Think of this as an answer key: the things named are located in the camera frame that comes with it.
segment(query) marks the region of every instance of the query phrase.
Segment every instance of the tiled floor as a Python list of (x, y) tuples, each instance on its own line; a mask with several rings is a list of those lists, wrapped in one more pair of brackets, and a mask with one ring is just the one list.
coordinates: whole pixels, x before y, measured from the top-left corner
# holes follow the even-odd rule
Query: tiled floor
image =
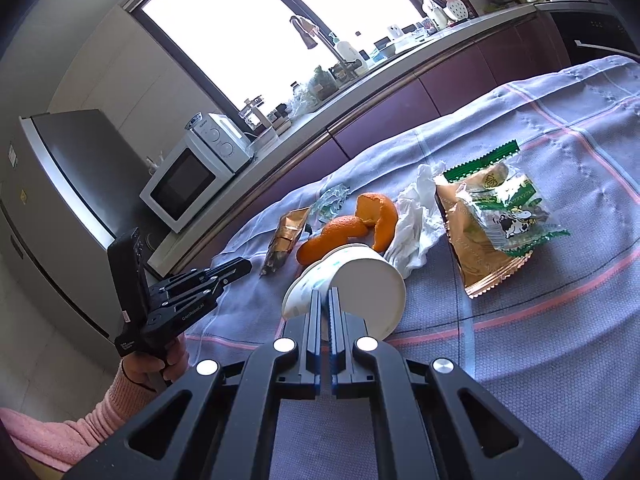
[(112, 379), (39, 314), (0, 256), (0, 406), (44, 422), (76, 420)]

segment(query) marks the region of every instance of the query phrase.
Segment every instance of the white appliance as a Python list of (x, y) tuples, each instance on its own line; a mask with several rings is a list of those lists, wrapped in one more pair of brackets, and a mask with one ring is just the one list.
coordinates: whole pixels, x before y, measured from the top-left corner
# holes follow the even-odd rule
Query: white appliance
[[(242, 158), (248, 160), (244, 152)], [(233, 176), (212, 148), (188, 130), (153, 174), (140, 198), (179, 233)]]
[(234, 173), (254, 156), (249, 140), (227, 116), (195, 114), (184, 129), (193, 130)]

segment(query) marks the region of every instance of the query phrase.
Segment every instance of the microwave door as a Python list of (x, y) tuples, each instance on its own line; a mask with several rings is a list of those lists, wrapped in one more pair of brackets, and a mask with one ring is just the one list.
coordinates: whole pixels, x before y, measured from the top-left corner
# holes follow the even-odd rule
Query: microwave door
[(174, 148), (162, 169), (164, 171), (156, 172), (145, 187), (150, 199), (145, 201), (176, 233), (233, 177), (192, 132)]

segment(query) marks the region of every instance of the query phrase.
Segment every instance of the gold foil wrapper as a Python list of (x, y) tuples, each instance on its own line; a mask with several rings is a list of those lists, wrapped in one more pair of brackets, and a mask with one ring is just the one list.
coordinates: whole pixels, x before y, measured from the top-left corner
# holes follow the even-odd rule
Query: gold foil wrapper
[(261, 275), (275, 272), (284, 265), (305, 229), (306, 217), (309, 215), (310, 209), (309, 207), (296, 209), (280, 217), (278, 228), (269, 243), (264, 265), (260, 270)]
[(445, 211), (447, 237), (451, 243), (470, 298), (476, 298), (511, 276), (530, 258), (531, 252), (514, 258), (494, 249), (486, 234), (465, 204), (456, 197), (458, 187), (468, 180), (478, 179), (476, 174), (453, 184), (443, 175), (436, 177), (436, 193)]

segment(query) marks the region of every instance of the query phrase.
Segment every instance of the pink sleeve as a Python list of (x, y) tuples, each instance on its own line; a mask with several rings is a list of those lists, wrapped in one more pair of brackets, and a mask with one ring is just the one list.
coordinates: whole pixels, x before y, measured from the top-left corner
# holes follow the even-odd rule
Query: pink sleeve
[(7, 408), (0, 408), (0, 419), (22, 453), (67, 471), (155, 396), (155, 392), (129, 381), (120, 367), (104, 399), (76, 422), (40, 422)]

